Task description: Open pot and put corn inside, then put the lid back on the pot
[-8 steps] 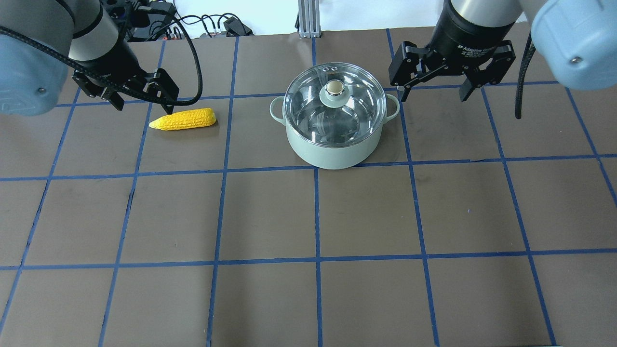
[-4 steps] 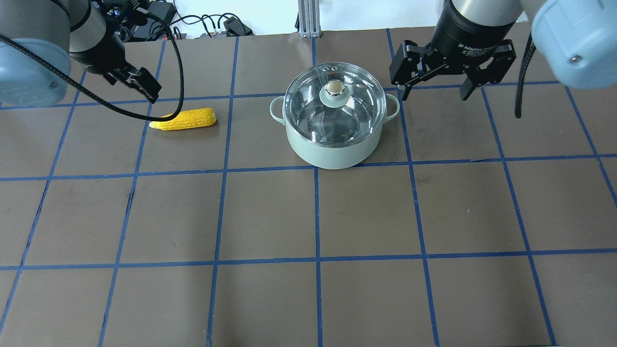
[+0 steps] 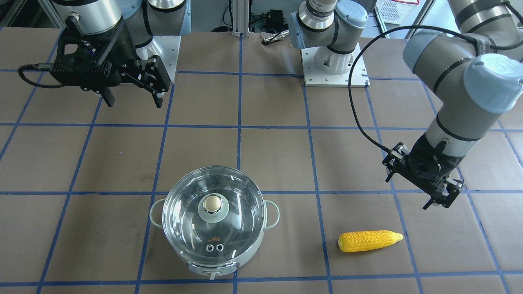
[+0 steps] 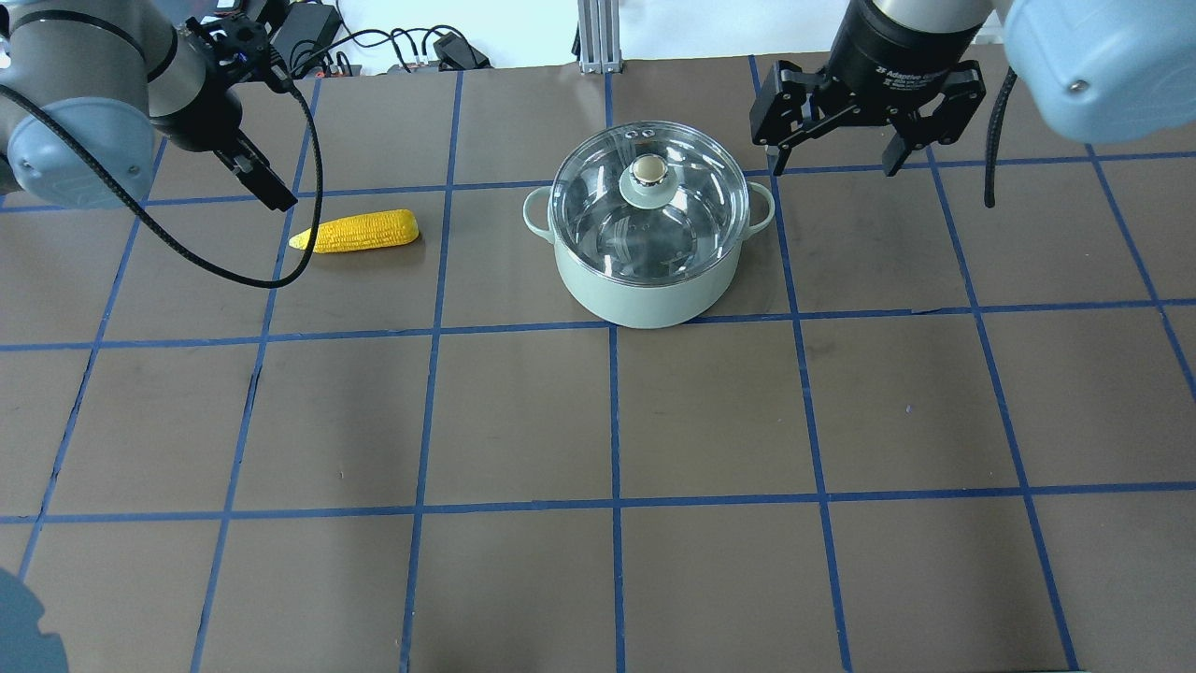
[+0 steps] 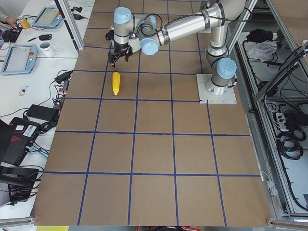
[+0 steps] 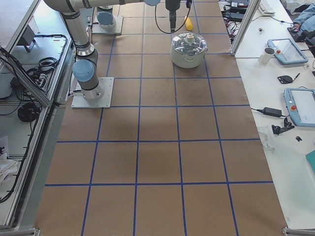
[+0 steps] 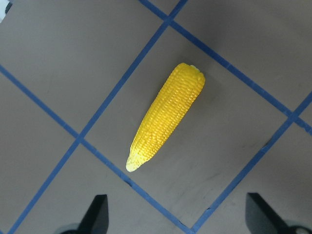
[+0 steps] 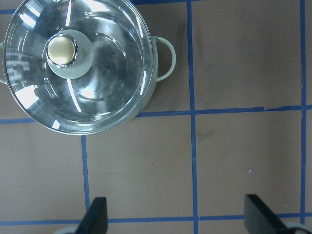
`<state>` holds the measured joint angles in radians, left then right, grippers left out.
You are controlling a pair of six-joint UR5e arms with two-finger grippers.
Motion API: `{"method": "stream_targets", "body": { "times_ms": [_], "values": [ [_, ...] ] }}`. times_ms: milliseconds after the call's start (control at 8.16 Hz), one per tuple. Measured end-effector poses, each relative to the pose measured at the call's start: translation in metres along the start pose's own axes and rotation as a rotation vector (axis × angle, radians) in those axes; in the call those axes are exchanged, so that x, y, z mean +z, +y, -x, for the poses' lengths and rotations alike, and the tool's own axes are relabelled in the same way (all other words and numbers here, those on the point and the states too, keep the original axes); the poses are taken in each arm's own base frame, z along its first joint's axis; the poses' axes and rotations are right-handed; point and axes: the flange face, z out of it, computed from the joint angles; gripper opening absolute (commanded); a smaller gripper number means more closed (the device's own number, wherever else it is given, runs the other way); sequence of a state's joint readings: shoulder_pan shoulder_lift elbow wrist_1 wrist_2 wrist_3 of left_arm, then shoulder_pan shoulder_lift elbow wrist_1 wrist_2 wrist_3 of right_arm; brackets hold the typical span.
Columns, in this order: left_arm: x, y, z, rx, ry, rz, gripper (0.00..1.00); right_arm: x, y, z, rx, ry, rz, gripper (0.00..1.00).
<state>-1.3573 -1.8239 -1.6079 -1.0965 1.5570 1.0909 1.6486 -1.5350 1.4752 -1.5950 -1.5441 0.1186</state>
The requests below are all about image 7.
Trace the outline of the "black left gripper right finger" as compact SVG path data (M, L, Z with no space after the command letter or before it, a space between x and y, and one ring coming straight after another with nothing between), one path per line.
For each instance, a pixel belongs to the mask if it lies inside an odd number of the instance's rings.
M252 234L310 234L300 224L288 224L258 193L247 193L245 222Z

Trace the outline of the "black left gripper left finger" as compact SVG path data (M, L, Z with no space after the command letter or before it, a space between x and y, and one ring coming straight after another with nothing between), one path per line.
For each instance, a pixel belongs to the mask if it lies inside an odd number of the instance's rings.
M108 196L96 195L77 228L57 234L106 234L108 231Z

